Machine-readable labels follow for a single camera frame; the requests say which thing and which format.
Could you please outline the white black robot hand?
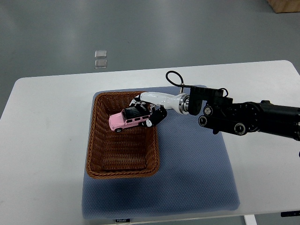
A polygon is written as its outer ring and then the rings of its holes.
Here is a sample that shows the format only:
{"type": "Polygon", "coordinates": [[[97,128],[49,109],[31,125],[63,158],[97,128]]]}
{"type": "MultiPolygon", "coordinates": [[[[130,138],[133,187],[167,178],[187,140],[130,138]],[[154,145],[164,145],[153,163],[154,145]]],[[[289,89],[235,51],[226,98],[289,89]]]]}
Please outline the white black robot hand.
{"type": "Polygon", "coordinates": [[[175,110],[179,114],[188,113],[188,95],[181,93],[171,95],[161,92],[143,92],[132,99],[129,104],[134,107],[144,107],[152,115],[142,122],[142,127],[154,127],[160,123],[166,116],[167,110],[175,110]]]}

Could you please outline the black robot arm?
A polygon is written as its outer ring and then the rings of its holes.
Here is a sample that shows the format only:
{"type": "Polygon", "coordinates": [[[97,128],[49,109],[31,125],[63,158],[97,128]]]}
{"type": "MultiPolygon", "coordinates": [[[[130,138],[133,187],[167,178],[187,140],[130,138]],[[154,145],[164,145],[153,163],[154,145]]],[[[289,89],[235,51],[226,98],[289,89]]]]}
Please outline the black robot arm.
{"type": "Polygon", "coordinates": [[[226,132],[245,135],[263,132],[300,139],[300,110],[297,107],[274,105],[268,100],[260,103],[234,103],[225,88],[211,89],[188,86],[190,93],[171,95],[160,92],[143,92],[134,97],[130,106],[150,104],[165,112],[199,115],[201,127],[212,129],[214,134],[226,132]]]}

